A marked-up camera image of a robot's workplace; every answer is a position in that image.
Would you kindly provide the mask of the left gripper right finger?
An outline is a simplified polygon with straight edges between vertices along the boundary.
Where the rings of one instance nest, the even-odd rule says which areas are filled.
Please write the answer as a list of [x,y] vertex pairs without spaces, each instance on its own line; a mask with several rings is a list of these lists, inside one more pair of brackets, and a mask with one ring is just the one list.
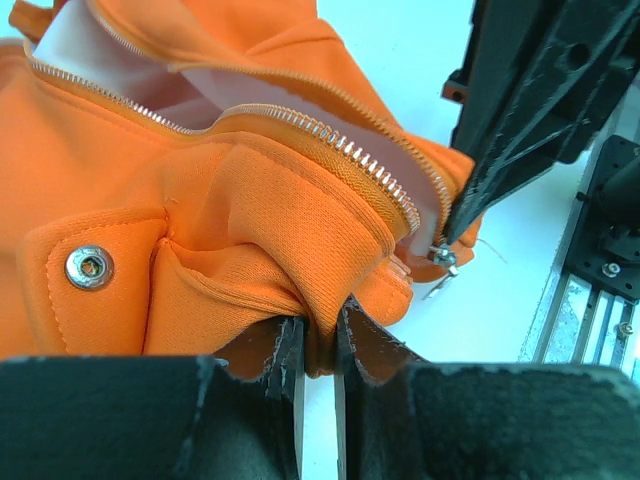
[[343,479],[635,479],[639,390],[577,364],[431,363],[354,298],[336,329]]

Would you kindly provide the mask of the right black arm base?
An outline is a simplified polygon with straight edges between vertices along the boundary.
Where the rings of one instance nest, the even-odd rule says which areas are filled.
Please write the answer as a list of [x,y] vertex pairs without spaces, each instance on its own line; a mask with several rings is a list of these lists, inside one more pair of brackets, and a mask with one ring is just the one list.
[[566,255],[567,273],[639,301],[639,145],[618,135],[602,144]]

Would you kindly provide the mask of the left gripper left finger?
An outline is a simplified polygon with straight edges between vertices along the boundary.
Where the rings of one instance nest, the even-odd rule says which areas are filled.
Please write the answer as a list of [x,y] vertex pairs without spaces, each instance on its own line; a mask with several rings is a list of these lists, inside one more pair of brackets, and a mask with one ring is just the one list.
[[1,365],[5,479],[297,479],[305,323],[276,317],[197,356]]

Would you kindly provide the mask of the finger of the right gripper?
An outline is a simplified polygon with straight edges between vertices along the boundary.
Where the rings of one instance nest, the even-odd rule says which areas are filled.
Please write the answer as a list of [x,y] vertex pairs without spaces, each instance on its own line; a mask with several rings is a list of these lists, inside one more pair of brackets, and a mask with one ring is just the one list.
[[475,166],[444,227],[458,240],[489,207],[575,162],[639,72],[636,1],[478,1],[462,66],[454,149]]

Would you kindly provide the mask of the orange jacket pink lining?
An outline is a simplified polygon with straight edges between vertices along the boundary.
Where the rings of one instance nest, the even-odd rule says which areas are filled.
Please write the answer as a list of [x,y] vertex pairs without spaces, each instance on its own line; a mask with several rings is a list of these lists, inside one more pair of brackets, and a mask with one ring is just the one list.
[[14,3],[1,43],[1,355],[212,353],[279,315],[333,368],[472,259],[473,162],[394,119],[313,1]]

